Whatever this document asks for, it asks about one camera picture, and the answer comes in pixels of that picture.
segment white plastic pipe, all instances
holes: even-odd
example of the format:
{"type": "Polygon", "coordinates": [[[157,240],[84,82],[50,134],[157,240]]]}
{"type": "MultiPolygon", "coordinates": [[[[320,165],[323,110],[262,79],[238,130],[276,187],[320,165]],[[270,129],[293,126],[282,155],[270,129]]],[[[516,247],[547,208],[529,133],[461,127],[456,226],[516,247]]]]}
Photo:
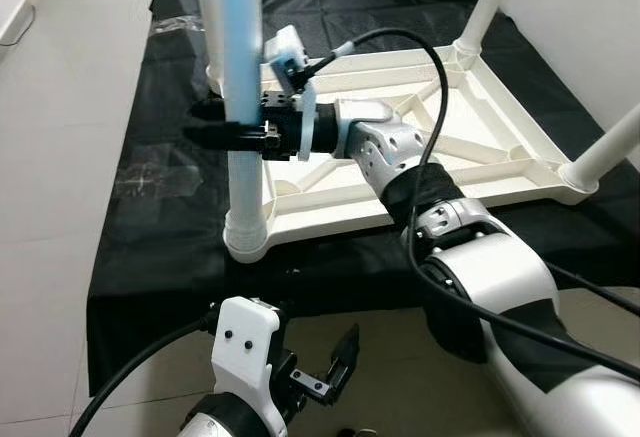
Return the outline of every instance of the white plastic pipe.
{"type": "Polygon", "coordinates": [[[640,104],[636,105],[575,162],[559,173],[572,187],[587,193],[598,190],[600,178],[618,165],[640,143],[640,104]]]}
{"type": "MultiPolygon", "coordinates": [[[[226,119],[260,122],[261,0],[217,0],[220,40],[224,49],[223,92],[226,119]]],[[[262,158],[257,152],[229,152],[230,209],[224,241],[240,262],[254,262],[266,252],[262,213],[262,158]]]]}
{"type": "Polygon", "coordinates": [[[456,50],[472,55],[482,51],[482,39],[498,11],[500,1],[478,0],[462,35],[453,43],[456,50]]]}
{"type": "Polygon", "coordinates": [[[207,53],[209,54],[209,65],[207,66],[207,80],[211,90],[222,95],[222,19],[220,15],[220,0],[198,0],[202,13],[202,22],[205,30],[205,40],[207,42],[207,53]]]}

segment black band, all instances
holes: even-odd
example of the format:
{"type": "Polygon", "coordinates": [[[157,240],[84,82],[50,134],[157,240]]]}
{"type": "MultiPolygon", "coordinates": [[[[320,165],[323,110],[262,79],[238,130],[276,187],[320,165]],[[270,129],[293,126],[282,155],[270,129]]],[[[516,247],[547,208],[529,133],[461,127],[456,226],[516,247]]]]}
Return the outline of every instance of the black band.
{"type": "MultiPolygon", "coordinates": [[[[562,325],[550,299],[537,300],[502,315],[567,342],[577,343],[562,325]]],[[[513,366],[543,392],[550,392],[593,363],[497,325],[491,325],[500,350],[513,366]]]]}
{"type": "MultiPolygon", "coordinates": [[[[407,226],[411,213],[411,197],[420,167],[413,167],[393,179],[384,189],[380,202],[385,206],[397,226],[407,226]]],[[[427,163],[422,173],[416,200],[418,214],[430,209],[441,200],[463,198],[464,194],[453,182],[441,164],[427,163]]]]}
{"type": "MultiPolygon", "coordinates": [[[[471,300],[458,277],[437,258],[428,258],[421,266],[431,280],[448,292],[471,300]]],[[[451,304],[432,290],[426,289],[424,312],[427,325],[436,342],[447,352],[477,364],[487,361],[484,333],[480,319],[468,309],[451,304]]]]}
{"type": "Polygon", "coordinates": [[[318,104],[316,111],[311,150],[330,154],[338,145],[338,121],[335,107],[333,104],[318,104]]]}

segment black wire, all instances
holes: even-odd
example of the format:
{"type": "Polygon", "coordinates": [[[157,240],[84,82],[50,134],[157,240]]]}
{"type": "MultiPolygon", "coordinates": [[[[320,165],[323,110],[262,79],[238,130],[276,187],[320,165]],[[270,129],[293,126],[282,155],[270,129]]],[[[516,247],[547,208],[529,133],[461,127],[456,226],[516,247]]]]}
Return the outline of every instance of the black wire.
{"type": "Polygon", "coordinates": [[[320,60],[319,62],[316,62],[311,67],[309,67],[308,71],[305,71],[305,72],[307,72],[308,73],[308,77],[311,78],[311,77],[313,77],[315,75],[316,72],[318,72],[319,70],[324,69],[327,65],[329,65],[331,62],[333,62],[337,58],[338,58],[338,56],[336,55],[336,53],[335,52],[331,52],[331,55],[328,55],[327,57],[325,57],[324,59],[320,60]]]}
{"type": "Polygon", "coordinates": [[[118,385],[120,385],[122,381],[126,379],[127,376],[131,372],[133,372],[140,364],[142,364],[145,360],[147,360],[159,350],[163,349],[172,342],[175,342],[181,337],[191,334],[196,330],[203,330],[203,320],[204,319],[199,319],[195,322],[185,325],[184,327],[174,332],[171,332],[170,334],[167,334],[161,339],[155,341],[153,344],[144,348],[129,362],[127,362],[125,366],[118,371],[117,374],[111,377],[111,379],[109,379],[109,381],[104,384],[104,386],[93,398],[91,403],[87,406],[86,409],[84,409],[84,412],[82,412],[82,415],[76,422],[76,425],[73,426],[73,430],[71,430],[69,437],[80,437],[84,433],[87,426],[91,422],[91,419],[93,419],[95,413],[104,403],[104,401],[107,400],[107,397],[109,397],[109,395],[111,395],[111,393],[118,387],[118,385]]]}
{"type": "Polygon", "coordinates": [[[568,342],[552,335],[547,334],[546,332],[541,332],[534,327],[530,327],[528,325],[522,324],[516,320],[504,317],[502,315],[496,314],[484,307],[474,304],[462,297],[454,295],[450,293],[445,288],[438,285],[431,277],[423,272],[418,263],[416,262],[415,254],[414,254],[414,229],[416,226],[416,203],[418,198],[418,192],[420,190],[420,184],[422,181],[423,171],[425,168],[425,164],[427,163],[431,153],[433,152],[433,148],[435,147],[436,140],[440,135],[440,131],[442,130],[442,126],[444,125],[445,115],[447,113],[447,104],[449,98],[449,86],[447,82],[447,75],[440,60],[440,57],[436,53],[436,51],[429,45],[421,36],[405,29],[399,28],[382,28],[373,30],[371,32],[367,32],[355,39],[353,39],[354,45],[362,44],[368,40],[371,40],[376,37],[380,37],[382,35],[398,35],[402,37],[406,37],[408,39],[413,40],[415,43],[419,44],[426,52],[429,54],[433,63],[435,65],[436,71],[438,72],[438,78],[440,79],[441,86],[441,100],[440,100],[440,110],[438,112],[438,117],[436,119],[436,123],[433,128],[433,132],[427,145],[425,147],[424,152],[422,153],[422,157],[420,158],[420,167],[418,170],[418,175],[416,177],[414,192],[411,197],[411,214],[409,217],[408,224],[408,232],[407,232],[407,256],[409,258],[409,263],[411,265],[412,270],[436,293],[440,294],[440,296],[444,299],[448,299],[452,304],[457,305],[458,307],[464,307],[474,314],[476,314],[479,318],[506,329],[509,329],[513,332],[517,332],[526,337],[529,337],[532,340],[540,342],[542,344],[548,345],[550,347],[556,348],[558,350],[562,350],[569,354],[575,355],[577,357],[581,357],[585,360],[589,360],[596,364],[603,365],[604,367],[608,367],[611,370],[621,373],[627,377],[630,377],[634,380],[640,381],[640,369],[627,364],[621,360],[618,360],[614,357],[611,357],[607,354],[603,354],[598,352],[597,350],[589,349],[583,345],[576,344],[573,342],[568,342]]]}
{"type": "Polygon", "coordinates": [[[12,42],[11,44],[3,44],[0,43],[0,47],[13,47],[15,45],[18,45],[20,43],[20,41],[22,40],[22,37],[24,37],[24,34],[26,34],[29,29],[31,28],[31,26],[33,25],[33,23],[36,21],[36,6],[32,5],[31,6],[31,21],[29,22],[29,25],[27,25],[27,27],[22,31],[22,33],[18,36],[18,38],[15,40],[15,42],[12,42]]]}
{"type": "Polygon", "coordinates": [[[608,300],[612,304],[617,305],[618,307],[621,307],[624,310],[631,312],[632,314],[640,317],[640,305],[637,305],[631,302],[630,300],[625,299],[624,297],[620,297],[615,292],[611,292],[610,290],[600,287],[599,285],[596,285],[592,282],[589,282],[587,279],[585,279],[581,275],[574,274],[573,272],[569,272],[568,270],[563,269],[562,267],[559,267],[552,262],[545,261],[545,264],[547,265],[547,267],[549,267],[549,269],[552,272],[555,272],[556,274],[560,274],[563,278],[571,280],[572,282],[581,285],[585,289],[593,292],[596,295],[599,295],[600,297],[602,297],[605,300],[608,300]]]}

